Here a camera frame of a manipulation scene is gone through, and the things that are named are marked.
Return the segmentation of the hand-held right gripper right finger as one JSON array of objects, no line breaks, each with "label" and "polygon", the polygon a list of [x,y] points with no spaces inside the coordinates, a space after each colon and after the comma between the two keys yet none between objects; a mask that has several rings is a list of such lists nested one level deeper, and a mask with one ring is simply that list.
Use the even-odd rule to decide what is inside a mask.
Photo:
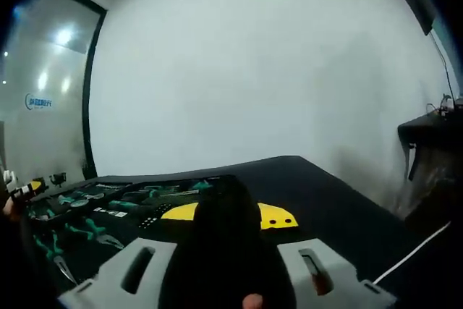
[{"label": "hand-held right gripper right finger", "polygon": [[367,254],[389,218],[340,185],[231,181],[231,306],[249,294],[263,308],[387,308],[394,296],[370,283]]}]

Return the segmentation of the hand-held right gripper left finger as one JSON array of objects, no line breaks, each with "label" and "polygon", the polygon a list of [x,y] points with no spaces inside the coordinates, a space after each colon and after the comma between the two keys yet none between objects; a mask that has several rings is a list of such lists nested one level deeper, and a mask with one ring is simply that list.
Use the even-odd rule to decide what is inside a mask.
[{"label": "hand-held right gripper left finger", "polygon": [[56,259],[75,283],[67,308],[162,308],[193,282],[195,225],[232,193],[229,178],[97,183],[74,193],[61,220]]}]

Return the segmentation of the person's left hand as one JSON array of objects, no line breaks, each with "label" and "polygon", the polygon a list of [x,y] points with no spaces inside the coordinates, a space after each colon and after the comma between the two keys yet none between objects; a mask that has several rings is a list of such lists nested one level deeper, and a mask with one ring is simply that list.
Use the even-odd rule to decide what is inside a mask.
[{"label": "person's left hand", "polygon": [[9,198],[6,203],[4,204],[3,207],[3,214],[10,220],[10,221],[16,221],[17,220],[17,212],[16,208],[14,205],[14,201]]}]

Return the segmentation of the person's right hand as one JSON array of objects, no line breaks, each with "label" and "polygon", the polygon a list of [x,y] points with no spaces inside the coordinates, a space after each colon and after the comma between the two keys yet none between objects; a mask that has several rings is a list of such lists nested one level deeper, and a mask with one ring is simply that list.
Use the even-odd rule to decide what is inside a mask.
[{"label": "person's right hand", "polygon": [[243,309],[262,309],[263,297],[259,294],[249,294],[242,301]]}]

